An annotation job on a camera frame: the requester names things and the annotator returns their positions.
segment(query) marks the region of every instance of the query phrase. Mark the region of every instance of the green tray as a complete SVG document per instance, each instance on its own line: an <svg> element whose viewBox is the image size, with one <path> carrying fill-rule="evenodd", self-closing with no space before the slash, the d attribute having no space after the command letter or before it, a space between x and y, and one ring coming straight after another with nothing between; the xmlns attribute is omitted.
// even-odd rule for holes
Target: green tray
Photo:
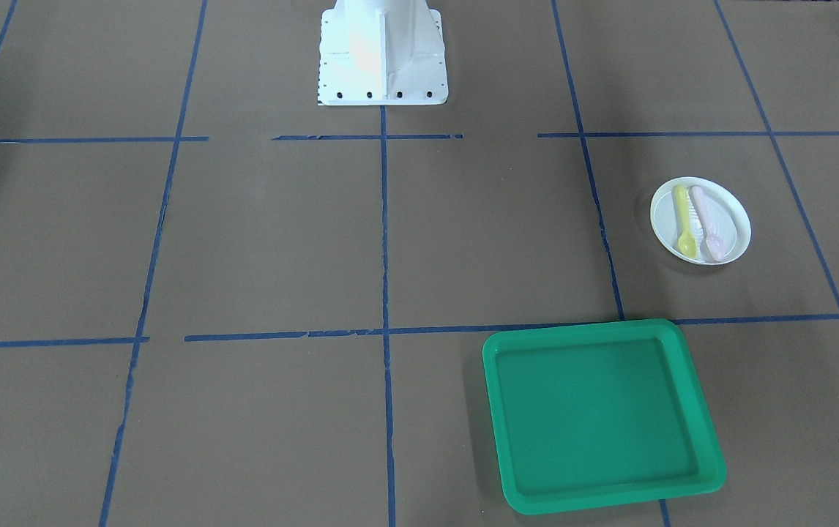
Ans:
<svg viewBox="0 0 839 527"><path fill-rule="evenodd" d="M711 493L724 483L687 341L670 321L506 331L482 355L501 486L518 512Z"/></svg>

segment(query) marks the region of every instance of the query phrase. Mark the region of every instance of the white plate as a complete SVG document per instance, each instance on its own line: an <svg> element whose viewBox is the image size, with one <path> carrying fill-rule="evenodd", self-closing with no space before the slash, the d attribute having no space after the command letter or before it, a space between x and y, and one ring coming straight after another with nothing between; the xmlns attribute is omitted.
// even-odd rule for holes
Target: white plate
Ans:
<svg viewBox="0 0 839 527"><path fill-rule="evenodd" d="M680 227L674 207L673 191L678 184L683 184L687 189L690 189L694 184L703 187L709 213L715 224L715 233L720 237L725 247L730 247L728 254L721 261L714 261L705 250L703 224L700 223L700 217L696 214L696 208L688 199L687 206L689 208L687 213L690 214L690 227L693 231L693 237L696 238L698 253L696 258L687 258L676 249ZM700 266L721 266L721 264L730 263L745 252L745 249L748 248L748 242L751 241L751 222L748 220L748 214L745 213L742 204L730 191L701 177L677 177L662 184L660 189L657 189L657 192L654 193L654 199L651 200L651 227L654 228L654 234L657 234L660 243L667 247L667 250L671 251L674 256L680 260L690 261L692 264L700 264Z"/></svg>

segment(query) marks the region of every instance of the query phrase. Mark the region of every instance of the plate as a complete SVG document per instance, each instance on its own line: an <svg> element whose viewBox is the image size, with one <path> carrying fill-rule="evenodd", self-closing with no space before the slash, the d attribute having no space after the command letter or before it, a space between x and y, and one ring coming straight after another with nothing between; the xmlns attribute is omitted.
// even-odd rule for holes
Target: plate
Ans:
<svg viewBox="0 0 839 527"><path fill-rule="evenodd" d="M506 331L482 350L507 503L545 514L710 493L726 466L667 320Z"/></svg>
<svg viewBox="0 0 839 527"><path fill-rule="evenodd" d="M696 238L698 253L696 257L688 258L677 250L676 240L680 235L680 229L674 207L673 190L678 184L683 184L687 189L694 184L703 187L709 212L715 224L715 233L725 247L731 248L721 260L713 260L706 251L703 241L703 224L700 223L700 217L690 199L687 199L687 213L690 214L690 227L693 237ZM721 264L735 261L745 253L748 244L751 243L751 221L748 220L748 214L745 213L742 204L720 184L701 177L677 177L662 184L651 200L651 227L654 228L654 234L657 234L660 243L674 256L692 264L700 264L700 266L721 266Z"/></svg>

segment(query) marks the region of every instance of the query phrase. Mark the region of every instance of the yellow spoon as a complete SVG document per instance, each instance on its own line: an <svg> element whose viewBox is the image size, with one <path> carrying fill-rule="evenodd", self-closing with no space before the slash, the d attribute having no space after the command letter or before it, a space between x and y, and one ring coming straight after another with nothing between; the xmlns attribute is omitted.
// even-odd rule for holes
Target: yellow spoon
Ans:
<svg viewBox="0 0 839 527"><path fill-rule="evenodd" d="M674 207L676 207L676 215L680 219L680 237L677 238L676 248L687 258L696 258L698 250L696 249L696 238L693 237L693 231L690 229L690 206L688 206L690 196L687 194L687 188L683 184L678 184L674 187Z"/></svg>

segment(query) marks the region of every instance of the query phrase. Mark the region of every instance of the plastic spoon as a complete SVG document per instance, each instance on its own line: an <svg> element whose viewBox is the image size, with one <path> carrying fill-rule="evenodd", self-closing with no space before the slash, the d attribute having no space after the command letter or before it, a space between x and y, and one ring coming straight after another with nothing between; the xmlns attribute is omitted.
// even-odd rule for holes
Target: plastic spoon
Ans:
<svg viewBox="0 0 839 527"><path fill-rule="evenodd" d="M706 203L706 194L703 187L690 187L690 197L693 200L693 206L696 207L696 214L700 216L700 223L703 224L703 235L706 242L706 250L712 259L722 261L725 255L728 254L725 249L725 244L722 243L718 234L715 233L715 224L712 223L712 218L709 216L709 206Z"/></svg>
<svg viewBox="0 0 839 527"><path fill-rule="evenodd" d="M677 238L676 248L687 258L696 258L696 238L690 227L690 206L687 204L687 188L683 184L674 187L674 207L680 219L680 237Z"/></svg>

